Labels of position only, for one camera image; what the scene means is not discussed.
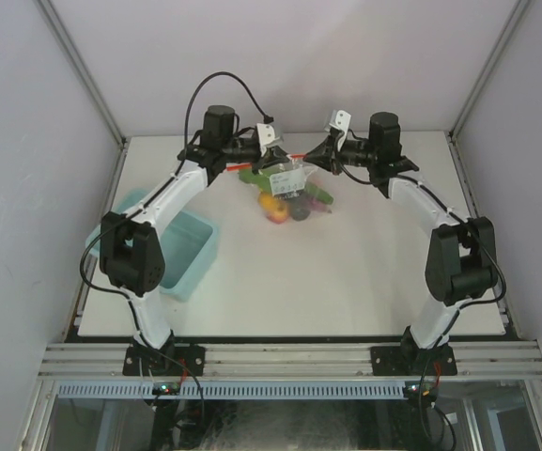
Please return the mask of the clear zip top bag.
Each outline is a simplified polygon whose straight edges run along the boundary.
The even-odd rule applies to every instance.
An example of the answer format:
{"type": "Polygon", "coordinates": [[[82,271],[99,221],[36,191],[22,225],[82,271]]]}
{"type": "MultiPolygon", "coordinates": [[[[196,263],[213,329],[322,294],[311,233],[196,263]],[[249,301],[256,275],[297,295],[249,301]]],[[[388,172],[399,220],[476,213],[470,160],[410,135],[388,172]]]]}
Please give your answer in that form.
{"type": "Polygon", "coordinates": [[[274,224],[302,222],[312,215],[332,213],[334,197],[315,182],[317,168],[306,164],[302,154],[257,172],[250,163],[233,164],[228,171],[256,189],[257,205],[274,224]]]}

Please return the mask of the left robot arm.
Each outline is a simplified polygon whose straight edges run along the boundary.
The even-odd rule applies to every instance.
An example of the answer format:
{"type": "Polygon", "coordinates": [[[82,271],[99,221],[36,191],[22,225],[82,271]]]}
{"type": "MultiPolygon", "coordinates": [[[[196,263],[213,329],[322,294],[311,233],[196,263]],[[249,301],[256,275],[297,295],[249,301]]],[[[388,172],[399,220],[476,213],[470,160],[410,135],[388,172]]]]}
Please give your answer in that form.
{"type": "Polygon", "coordinates": [[[128,299],[139,340],[148,347],[143,365],[157,376],[171,372],[176,363],[175,352],[165,346],[172,329],[159,291],[165,271],[163,232],[229,166],[248,164],[257,172],[289,161],[272,117],[263,116],[240,131],[236,120],[231,107],[209,107],[202,128],[185,138],[171,175],[134,206],[101,219],[100,271],[128,299]]]}

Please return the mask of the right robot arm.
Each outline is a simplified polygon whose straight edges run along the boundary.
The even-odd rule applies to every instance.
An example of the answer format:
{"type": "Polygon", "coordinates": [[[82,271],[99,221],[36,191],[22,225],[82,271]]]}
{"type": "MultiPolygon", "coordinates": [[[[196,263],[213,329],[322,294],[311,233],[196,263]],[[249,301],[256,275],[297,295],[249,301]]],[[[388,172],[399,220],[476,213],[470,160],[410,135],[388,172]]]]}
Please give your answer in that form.
{"type": "Polygon", "coordinates": [[[487,291],[506,287],[497,262],[494,226],[486,217],[463,218],[421,179],[419,166],[402,152],[396,114],[373,114],[367,137],[352,132],[350,122],[350,113],[332,111],[326,138],[304,160],[377,189],[409,212],[428,236],[429,299],[401,342],[403,367],[421,375],[434,365],[434,349],[447,343],[461,312],[488,303],[487,291]]]}

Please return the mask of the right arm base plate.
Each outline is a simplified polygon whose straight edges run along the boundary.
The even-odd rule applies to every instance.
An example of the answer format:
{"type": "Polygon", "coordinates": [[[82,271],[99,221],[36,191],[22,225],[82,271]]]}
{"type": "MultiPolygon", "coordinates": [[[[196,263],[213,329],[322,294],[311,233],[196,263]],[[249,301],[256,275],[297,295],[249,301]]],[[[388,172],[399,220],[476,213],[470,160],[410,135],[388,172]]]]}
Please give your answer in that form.
{"type": "Polygon", "coordinates": [[[449,345],[434,350],[418,350],[406,355],[400,346],[374,346],[370,348],[370,362],[375,376],[456,376],[457,363],[449,345]]]}

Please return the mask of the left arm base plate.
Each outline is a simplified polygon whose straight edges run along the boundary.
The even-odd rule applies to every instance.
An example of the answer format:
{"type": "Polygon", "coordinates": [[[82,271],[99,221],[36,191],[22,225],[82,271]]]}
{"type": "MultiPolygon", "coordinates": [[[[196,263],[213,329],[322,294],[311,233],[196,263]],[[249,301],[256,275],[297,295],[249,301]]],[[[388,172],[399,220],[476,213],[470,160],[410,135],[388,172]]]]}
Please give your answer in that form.
{"type": "Polygon", "coordinates": [[[206,349],[201,346],[177,346],[163,355],[139,344],[130,345],[125,353],[122,375],[136,376],[202,376],[206,349]]]}

